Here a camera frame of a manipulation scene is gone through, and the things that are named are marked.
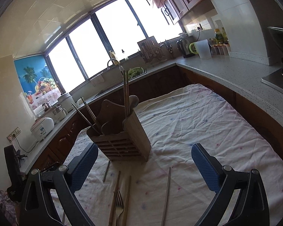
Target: screw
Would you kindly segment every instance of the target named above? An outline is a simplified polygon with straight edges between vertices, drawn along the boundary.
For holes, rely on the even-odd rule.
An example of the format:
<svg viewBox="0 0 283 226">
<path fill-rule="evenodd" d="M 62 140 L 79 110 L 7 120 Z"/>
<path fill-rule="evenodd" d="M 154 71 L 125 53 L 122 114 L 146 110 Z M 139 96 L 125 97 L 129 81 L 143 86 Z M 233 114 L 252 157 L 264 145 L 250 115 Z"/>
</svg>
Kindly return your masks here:
<svg viewBox="0 0 283 226">
<path fill-rule="evenodd" d="M 32 171 L 31 171 L 31 174 L 32 175 L 36 175 L 38 173 L 38 169 L 33 169 Z"/>
<path fill-rule="evenodd" d="M 259 174 L 259 171 L 257 169 L 253 169 L 252 172 L 253 172 L 253 174 L 256 174 L 256 175 Z"/>
<path fill-rule="evenodd" d="M 67 169 L 67 166 L 65 166 L 65 165 L 59 166 L 59 171 L 60 171 L 60 172 L 63 172 L 63 171 L 65 171 L 66 169 Z"/>
<path fill-rule="evenodd" d="M 229 166 L 229 165 L 225 165 L 225 166 L 223 166 L 223 169 L 226 170 L 226 171 L 230 171 L 230 170 L 232 170 L 232 167 Z"/>
</svg>

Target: palm tree picture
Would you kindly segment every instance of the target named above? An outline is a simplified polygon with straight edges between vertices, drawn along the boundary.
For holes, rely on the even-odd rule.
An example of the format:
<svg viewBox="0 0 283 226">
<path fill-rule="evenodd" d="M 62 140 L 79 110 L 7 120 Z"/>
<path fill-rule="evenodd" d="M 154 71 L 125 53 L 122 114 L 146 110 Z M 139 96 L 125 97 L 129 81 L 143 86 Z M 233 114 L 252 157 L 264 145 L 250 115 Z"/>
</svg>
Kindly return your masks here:
<svg viewBox="0 0 283 226">
<path fill-rule="evenodd" d="M 35 74 L 35 70 L 33 67 L 24 67 L 23 70 L 25 71 L 25 75 L 23 76 L 23 78 L 25 79 L 25 81 L 27 83 L 33 83 L 35 82 L 36 84 L 38 84 L 36 81 L 35 81 L 35 78 L 37 77 L 37 75 Z"/>
</svg>

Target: power cord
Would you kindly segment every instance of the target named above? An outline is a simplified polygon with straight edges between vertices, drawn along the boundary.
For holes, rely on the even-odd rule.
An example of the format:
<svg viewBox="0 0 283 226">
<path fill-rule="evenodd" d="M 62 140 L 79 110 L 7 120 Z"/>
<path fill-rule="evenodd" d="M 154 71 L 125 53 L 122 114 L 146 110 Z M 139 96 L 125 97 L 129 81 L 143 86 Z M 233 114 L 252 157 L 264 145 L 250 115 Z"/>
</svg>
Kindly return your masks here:
<svg viewBox="0 0 283 226">
<path fill-rule="evenodd" d="M 200 37 L 200 30 L 199 30 L 199 35 L 198 35 L 198 38 L 197 38 L 197 40 L 196 40 L 196 41 L 198 41 L 199 37 Z"/>
<path fill-rule="evenodd" d="M 19 145 L 19 147 L 24 151 L 24 152 L 26 152 L 26 153 L 29 153 L 29 152 L 31 152 L 32 150 L 33 150 L 33 148 L 35 148 L 35 146 L 37 145 L 37 143 L 35 144 L 35 146 L 33 146 L 33 148 L 31 149 L 31 151 L 26 151 L 25 149 L 23 149 L 21 146 L 20 146 L 20 144 L 19 144 L 19 141 L 17 140 L 17 143 L 18 143 L 18 145 Z"/>
</svg>

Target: plastic pitcher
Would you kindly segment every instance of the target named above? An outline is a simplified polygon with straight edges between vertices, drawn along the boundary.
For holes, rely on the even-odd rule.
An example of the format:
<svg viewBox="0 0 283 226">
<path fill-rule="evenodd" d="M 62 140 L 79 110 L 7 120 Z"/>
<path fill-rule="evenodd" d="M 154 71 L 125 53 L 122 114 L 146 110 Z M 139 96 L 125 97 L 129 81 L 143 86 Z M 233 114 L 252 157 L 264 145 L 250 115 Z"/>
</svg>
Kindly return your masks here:
<svg viewBox="0 0 283 226">
<path fill-rule="evenodd" d="M 198 53 L 200 58 L 202 59 L 208 59 L 212 57 L 210 47 L 208 46 L 207 39 L 193 42 L 190 44 L 189 48 L 192 53 Z"/>
</svg>

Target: ceiling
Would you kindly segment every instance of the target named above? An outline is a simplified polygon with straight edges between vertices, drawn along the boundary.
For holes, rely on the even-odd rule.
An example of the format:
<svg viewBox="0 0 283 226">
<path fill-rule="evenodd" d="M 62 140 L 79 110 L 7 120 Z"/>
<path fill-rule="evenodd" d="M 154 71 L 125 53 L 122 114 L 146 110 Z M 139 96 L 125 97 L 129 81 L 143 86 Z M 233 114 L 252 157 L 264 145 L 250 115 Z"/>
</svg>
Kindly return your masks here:
<svg viewBox="0 0 283 226">
<path fill-rule="evenodd" d="M 44 52 L 64 31 L 109 0 L 14 0 L 0 17 L 0 58 Z"/>
</svg>

